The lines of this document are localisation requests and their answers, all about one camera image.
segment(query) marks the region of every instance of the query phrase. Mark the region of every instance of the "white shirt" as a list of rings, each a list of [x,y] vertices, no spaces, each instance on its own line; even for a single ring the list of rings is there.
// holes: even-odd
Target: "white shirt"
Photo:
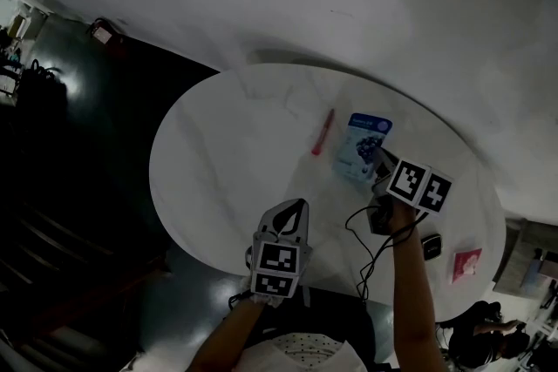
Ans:
[[[366,372],[348,342],[324,335],[288,334],[242,352],[235,372]]]

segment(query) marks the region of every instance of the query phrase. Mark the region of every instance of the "polka dot shirt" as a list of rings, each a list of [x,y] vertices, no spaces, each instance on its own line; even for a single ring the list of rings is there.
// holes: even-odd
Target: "polka dot shirt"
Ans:
[[[272,341],[305,368],[317,366],[328,360],[343,346],[342,342],[318,334],[288,334],[277,336]]]

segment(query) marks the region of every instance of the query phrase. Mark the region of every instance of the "person in black shirt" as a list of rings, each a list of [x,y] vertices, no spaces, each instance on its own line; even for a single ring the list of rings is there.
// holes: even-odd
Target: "person in black shirt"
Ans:
[[[500,319],[500,304],[476,302],[464,314],[442,324],[441,327],[453,327],[449,343],[450,356],[461,366],[476,369],[500,358],[515,358],[529,344],[529,336],[516,330],[519,321],[495,322]]]

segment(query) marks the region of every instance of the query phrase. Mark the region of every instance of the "round table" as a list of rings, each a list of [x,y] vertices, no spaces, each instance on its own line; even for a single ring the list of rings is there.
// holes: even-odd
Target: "round table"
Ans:
[[[323,152],[313,156],[331,108],[335,120]],[[331,168],[354,112],[390,119],[386,149],[454,179],[442,214],[418,225],[421,236],[442,235],[442,255],[426,265],[436,319],[451,319],[483,295],[500,264],[506,237],[500,201],[490,175],[448,125],[370,80],[310,66],[258,64],[194,86],[169,110],[153,142],[149,181],[160,220],[196,259],[247,275],[244,253],[262,214],[304,198],[314,253],[301,283],[357,295],[359,270],[370,259],[344,222],[368,205],[371,188]],[[385,240],[371,233],[365,213],[350,225],[373,253]],[[455,253],[475,248],[482,248],[476,275],[451,284]],[[387,251],[369,279],[369,299],[391,305],[393,281]]]

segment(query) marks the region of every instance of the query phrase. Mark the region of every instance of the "desk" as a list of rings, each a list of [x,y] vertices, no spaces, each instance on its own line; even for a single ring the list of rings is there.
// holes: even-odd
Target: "desk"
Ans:
[[[331,108],[335,120],[323,152],[310,150]],[[443,121],[409,98],[346,73],[291,64],[251,65],[208,78],[184,93],[160,124],[151,152],[153,203],[165,229],[188,253],[231,274],[248,274],[244,252],[262,214],[281,201],[310,204],[314,248],[302,284],[357,294],[369,257],[344,222],[368,205],[369,185],[331,169],[353,112],[388,118],[384,147],[454,178],[439,217],[418,226],[440,233],[443,253],[427,262],[437,321],[453,318],[485,292],[504,250],[505,221],[485,168]],[[375,253],[365,213],[351,221]],[[456,251],[483,249],[477,274],[450,285]],[[393,300],[391,252],[369,279],[370,299]]]

